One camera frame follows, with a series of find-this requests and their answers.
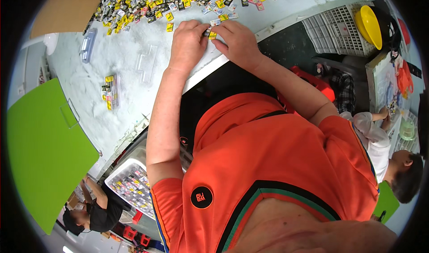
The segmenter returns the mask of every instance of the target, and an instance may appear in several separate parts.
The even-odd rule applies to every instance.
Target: dark hair
[[[398,172],[392,181],[392,191],[399,202],[409,203],[420,188],[423,175],[423,160],[420,154],[410,154],[412,165],[405,172]]]
[[[72,217],[70,210],[67,207],[63,215],[63,222],[65,227],[76,236],[78,236],[85,229],[85,227],[82,225],[77,225],[76,219]]]

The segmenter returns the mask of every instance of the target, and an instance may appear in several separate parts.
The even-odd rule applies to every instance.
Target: black shirt
[[[107,209],[97,204],[97,199],[92,204],[87,204],[89,213],[89,229],[96,232],[107,232],[119,222],[122,215],[122,206],[113,200],[107,201]]]

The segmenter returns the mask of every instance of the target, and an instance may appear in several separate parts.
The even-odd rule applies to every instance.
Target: yellow plastic bowl
[[[380,25],[372,9],[367,5],[362,6],[354,16],[354,20],[362,37],[373,44],[375,48],[381,50],[383,40],[381,39]]]

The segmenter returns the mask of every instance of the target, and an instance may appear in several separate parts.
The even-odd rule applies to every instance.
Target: orange bag
[[[398,88],[401,91],[402,96],[407,99],[408,92],[412,94],[414,91],[414,84],[410,69],[408,68],[408,64],[405,60],[402,64],[402,68],[398,70],[396,80],[398,82]]]

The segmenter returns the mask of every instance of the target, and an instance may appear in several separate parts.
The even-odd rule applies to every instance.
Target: orange shirt
[[[316,127],[281,110],[273,98],[243,93],[200,119],[194,160],[183,180],[151,189],[158,227],[170,252],[234,247],[264,198],[300,205],[322,222],[369,220],[378,184],[351,122],[325,118]]]

